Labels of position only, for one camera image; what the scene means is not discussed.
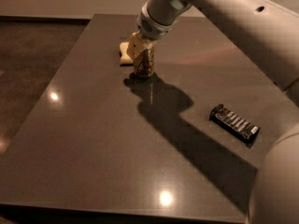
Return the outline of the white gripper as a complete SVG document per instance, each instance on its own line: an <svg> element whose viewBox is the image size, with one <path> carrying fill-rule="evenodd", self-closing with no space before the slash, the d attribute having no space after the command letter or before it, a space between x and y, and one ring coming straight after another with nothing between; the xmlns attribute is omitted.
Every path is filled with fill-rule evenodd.
<svg viewBox="0 0 299 224"><path fill-rule="evenodd" d="M179 14L173 7L154 7L147 2L137 17L136 24L140 32L132 33L128 48L128 56L134 60L149 46L149 40L163 38L174 26Z"/></svg>

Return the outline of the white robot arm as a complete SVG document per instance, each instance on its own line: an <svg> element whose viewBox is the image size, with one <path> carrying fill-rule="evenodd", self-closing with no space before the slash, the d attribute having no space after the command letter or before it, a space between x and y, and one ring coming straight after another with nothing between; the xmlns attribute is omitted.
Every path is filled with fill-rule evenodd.
<svg viewBox="0 0 299 224"><path fill-rule="evenodd" d="M134 93L143 99L140 110L214 184L246 210L246 224L299 224L298 132L292 131L273 145L259 170L219 147L179 116L190 102L178 97L160 80L159 97L147 94L141 78L152 75L143 64L155 41L163 38L180 14L198 8L259 69L254 76L244 66L224 64L205 76L233 100L251 103L263 78L298 101L298 17L269 0L148 0L137 18L127 53L135 62L131 77Z"/></svg>

